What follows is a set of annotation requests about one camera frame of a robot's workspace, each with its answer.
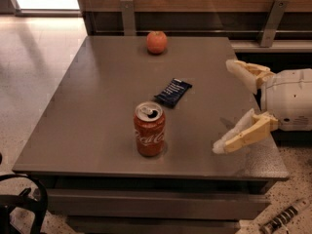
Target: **soda can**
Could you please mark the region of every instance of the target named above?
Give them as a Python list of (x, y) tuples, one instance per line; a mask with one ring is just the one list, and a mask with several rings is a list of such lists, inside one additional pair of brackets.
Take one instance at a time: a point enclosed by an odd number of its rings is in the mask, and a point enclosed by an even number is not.
[(162, 107), (153, 101), (141, 103), (136, 107), (134, 122), (137, 151), (147, 157), (161, 153), (166, 122)]

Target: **coca-cola logo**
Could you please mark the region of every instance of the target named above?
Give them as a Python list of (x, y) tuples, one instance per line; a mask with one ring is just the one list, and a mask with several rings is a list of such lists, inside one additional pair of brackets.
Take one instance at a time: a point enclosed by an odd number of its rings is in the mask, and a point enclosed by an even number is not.
[(141, 136), (139, 134), (139, 131), (136, 130), (136, 139), (142, 144), (142, 145), (151, 145), (151, 144), (157, 144), (160, 141), (164, 140), (165, 131), (163, 130), (161, 133), (153, 136)]

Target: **floor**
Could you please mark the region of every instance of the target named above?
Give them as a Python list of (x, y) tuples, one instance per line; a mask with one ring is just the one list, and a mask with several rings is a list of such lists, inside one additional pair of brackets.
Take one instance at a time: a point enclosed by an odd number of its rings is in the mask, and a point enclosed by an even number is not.
[[(0, 16), (0, 175), (12, 167), (80, 48), (86, 30), (81, 18), (41, 19)], [(312, 201), (312, 144), (283, 145), (281, 156), (290, 179), (278, 182), (266, 196), (272, 204), (253, 221), (241, 221), (237, 234), (259, 234), (259, 226), (299, 198)], [(20, 192), (25, 183), (1, 183), (0, 193)], [(65, 216), (47, 213), (42, 231), (75, 233)], [(19, 223), (23, 231), (25, 223)], [(312, 233), (312, 207), (287, 224), (290, 234)], [(287, 233), (285, 228), (276, 234)]]

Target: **tabletop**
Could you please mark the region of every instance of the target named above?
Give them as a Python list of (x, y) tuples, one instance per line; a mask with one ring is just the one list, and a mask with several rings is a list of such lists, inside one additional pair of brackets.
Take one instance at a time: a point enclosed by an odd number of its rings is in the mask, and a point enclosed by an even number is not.
[[(68, 176), (285, 179), (272, 137), (216, 155), (213, 144), (251, 108), (254, 96), (225, 66), (227, 38), (169, 37), (151, 55), (145, 37), (88, 36), (19, 156), (17, 173)], [(193, 87), (166, 115), (162, 154), (136, 149), (134, 112), (173, 78)]]

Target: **table drawer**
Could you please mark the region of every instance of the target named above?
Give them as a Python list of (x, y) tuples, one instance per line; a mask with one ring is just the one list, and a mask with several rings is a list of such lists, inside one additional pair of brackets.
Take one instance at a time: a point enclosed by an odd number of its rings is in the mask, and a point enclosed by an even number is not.
[(149, 219), (70, 216), (67, 223), (77, 232), (113, 234), (234, 234), (237, 221)]
[(254, 219), (264, 196), (131, 190), (49, 189), (49, 210), (64, 215), (177, 219)]

